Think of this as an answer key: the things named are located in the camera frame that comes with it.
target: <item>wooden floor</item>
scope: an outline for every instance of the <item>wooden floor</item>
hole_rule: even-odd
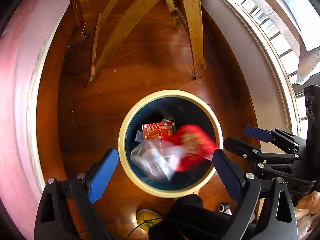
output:
[[[100,160],[110,147],[117,148],[121,123],[130,108],[155,91],[177,89],[204,100],[216,114],[223,137],[246,140],[242,127],[252,124],[248,91],[231,50],[221,46],[217,30],[204,14],[204,56],[207,69],[203,78],[192,78],[192,56],[188,35],[173,22],[164,0],[161,0],[133,29],[113,55],[96,84],[85,88],[90,69],[92,32],[108,0],[80,0],[87,26],[87,38],[70,43],[62,67],[58,123],[60,148],[68,178]],[[116,22],[134,0],[120,0],[99,34],[97,58]],[[241,158],[229,154],[244,169]],[[204,207],[216,210],[221,202],[236,203],[228,197],[217,173],[200,190]],[[95,208],[110,232],[126,237],[136,226],[137,210],[148,208],[166,213],[172,199],[149,195],[136,187],[119,163],[101,200]],[[146,238],[137,230],[134,238]]]

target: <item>cable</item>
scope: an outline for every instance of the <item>cable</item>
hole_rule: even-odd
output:
[[[139,228],[139,227],[141,227],[142,225],[144,225],[145,223],[147,223],[147,222],[149,222],[149,221],[153,221],[153,220],[171,221],[171,222],[178,223],[178,224],[181,224],[181,225],[183,225],[183,226],[192,228],[192,229],[194,229],[194,230],[196,230],[196,231],[201,232],[202,234],[206,234],[207,236],[211,236],[211,237],[212,237],[212,236],[215,236],[215,237],[216,237],[216,235],[213,234],[213,233],[210,233],[210,232],[208,232],[208,231],[205,231],[205,230],[203,230],[203,229],[197,228],[197,227],[195,227],[195,226],[192,226],[192,225],[190,225],[190,224],[188,224],[188,223],[185,223],[185,222],[182,222],[182,221],[179,221],[179,220],[167,219],[167,218],[153,218],[153,219],[150,219],[150,220],[146,220],[146,221],[144,221],[143,223],[141,223],[140,225],[136,226],[136,227],[128,234],[128,236],[127,236],[127,238],[126,238],[125,240],[128,240],[129,236],[130,236],[137,228]]]
[[[136,226],[136,227],[128,234],[128,236],[127,236],[127,238],[126,238],[125,240],[128,240],[129,236],[130,236],[137,228],[141,227],[141,226],[144,225],[145,223],[150,222],[150,221],[153,221],[153,220],[160,220],[160,219],[162,220],[163,218],[153,218],[153,219],[149,219],[149,220],[144,221],[144,222],[141,223],[140,225]]]

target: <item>sneaker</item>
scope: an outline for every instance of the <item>sneaker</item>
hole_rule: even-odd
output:
[[[154,212],[149,209],[142,209],[136,213],[136,219],[137,219],[138,225],[140,225],[143,222],[146,222],[150,219],[155,219],[155,218],[162,218],[162,216],[160,214],[158,214],[157,212]],[[142,226],[140,226],[140,228],[148,233],[149,229],[152,226],[156,225],[157,223],[160,223],[161,221],[162,221],[162,219],[152,220],[152,221],[144,223]]]

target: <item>plastic bag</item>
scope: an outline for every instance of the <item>plastic bag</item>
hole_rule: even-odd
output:
[[[300,220],[301,218],[303,218],[304,216],[308,215],[309,210],[308,209],[298,209],[298,208],[294,208],[294,214],[296,216],[296,220]]]
[[[168,141],[145,140],[135,147],[130,159],[146,174],[148,179],[171,180],[186,149]]]
[[[302,240],[306,236],[310,226],[312,223],[312,217],[311,216],[305,216],[301,218],[298,222],[298,239]]]

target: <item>red snack wrapper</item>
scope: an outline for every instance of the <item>red snack wrapper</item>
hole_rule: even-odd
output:
[[[175,145],[183,145],[187,155],[180,161],[176,171],[187,171],[204,161],[212,160],[212,154],[217,149],[215,142],[196,125],[184,125],[176,133],[167,138]]]
[[[169,141],[174,132],[174,122],[157,122],[142,125],[143,139]]]

